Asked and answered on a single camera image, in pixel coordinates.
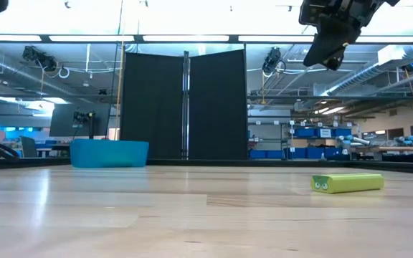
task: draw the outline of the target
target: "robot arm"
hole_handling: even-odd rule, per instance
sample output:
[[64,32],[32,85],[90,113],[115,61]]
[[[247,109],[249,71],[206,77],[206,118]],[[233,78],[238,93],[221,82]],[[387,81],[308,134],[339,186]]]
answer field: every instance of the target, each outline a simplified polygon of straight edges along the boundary
[[372,16],[386,2],[395,6],[400,0],[304,0],[299,23],[316,26],[318,33],[304,59],[305,66],[322,64],[337,70],[343,53],[369,24]]

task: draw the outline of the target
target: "computer monitor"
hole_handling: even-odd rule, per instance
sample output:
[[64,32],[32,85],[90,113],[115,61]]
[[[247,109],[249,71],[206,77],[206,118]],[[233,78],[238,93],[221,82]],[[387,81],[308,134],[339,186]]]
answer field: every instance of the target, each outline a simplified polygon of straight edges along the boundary
[[[89,114],[93,113],[93,122]],[[55,105],[50,122],[50,136],[90,136],[90,125],[93,135],[107,135],[110,117],[109,104],[66,104]]]

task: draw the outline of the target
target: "label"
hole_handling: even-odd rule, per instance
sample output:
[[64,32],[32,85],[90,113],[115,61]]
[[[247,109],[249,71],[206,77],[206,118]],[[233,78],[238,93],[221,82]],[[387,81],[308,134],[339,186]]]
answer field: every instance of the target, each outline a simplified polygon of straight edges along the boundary
[[330,138],[331,137],[331,129],[320,129],[320,137]]

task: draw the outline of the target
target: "green foam block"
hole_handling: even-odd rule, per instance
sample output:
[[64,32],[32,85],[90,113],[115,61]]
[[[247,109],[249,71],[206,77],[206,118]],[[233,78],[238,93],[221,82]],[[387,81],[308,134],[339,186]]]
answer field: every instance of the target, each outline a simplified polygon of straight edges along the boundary
[[352,191],[379,190],[384,187],[380,174],[357,173],[346,175],[316,175],[312,177],[312,190],[336,194]]

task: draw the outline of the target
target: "black partition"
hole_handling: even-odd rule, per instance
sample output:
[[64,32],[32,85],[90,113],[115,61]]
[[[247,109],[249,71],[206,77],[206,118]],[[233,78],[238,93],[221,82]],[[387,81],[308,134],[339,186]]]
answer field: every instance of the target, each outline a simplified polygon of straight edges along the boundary
[[191,58],[189,159],[247,159],[245,51]]
[[148,158],[181,158],[183,61],[125,56],[120,139],[149,142]]

